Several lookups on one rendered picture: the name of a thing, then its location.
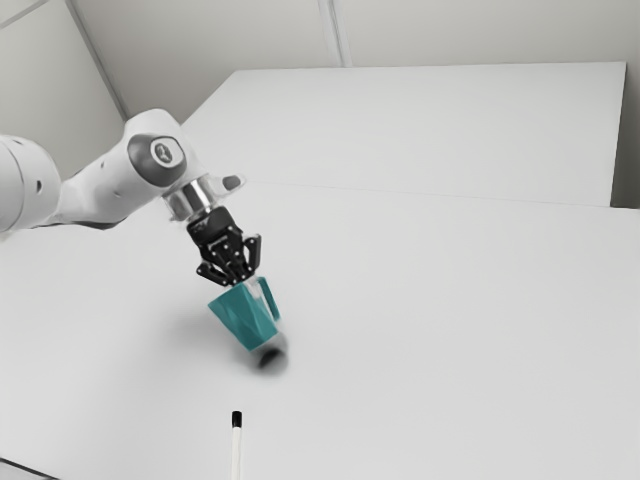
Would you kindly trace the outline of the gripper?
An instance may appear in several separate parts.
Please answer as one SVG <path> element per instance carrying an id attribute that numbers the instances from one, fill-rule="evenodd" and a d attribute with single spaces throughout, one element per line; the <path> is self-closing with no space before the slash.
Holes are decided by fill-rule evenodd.
<path id="1" fill-rule="evenodd" d="M 242 230 L 224 206 L 190 222 L 187 233 L 201 255 L 197 273 L 217 285 L 231 287 L 241 283 L 253 276 L 261 264 L 262 237 L 255 234 L 243 238 Z M 244 258 L 236 252 L 241 248 Z"/>

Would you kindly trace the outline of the teal faceted mug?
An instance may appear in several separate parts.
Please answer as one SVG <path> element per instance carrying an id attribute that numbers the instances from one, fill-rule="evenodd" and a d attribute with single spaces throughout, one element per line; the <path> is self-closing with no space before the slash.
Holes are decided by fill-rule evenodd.
<path id="1" fill-rule="evenodd" d="M 267 279 L 251 277 L 226 290 L 208 308 L 249 352 L 259 349 L 278 333 L 280 312 Z"/>

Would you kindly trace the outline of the white pen with black cap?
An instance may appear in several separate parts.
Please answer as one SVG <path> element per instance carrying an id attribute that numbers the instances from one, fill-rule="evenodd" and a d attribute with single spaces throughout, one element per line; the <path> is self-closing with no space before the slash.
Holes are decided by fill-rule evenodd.
<path id="1" fill-rule="evenodd" d="M 241 480 L 241 452 L 243 414 L 234 410 L 231 414 L 232 447 L 231 447 L 231 480 Z"/>

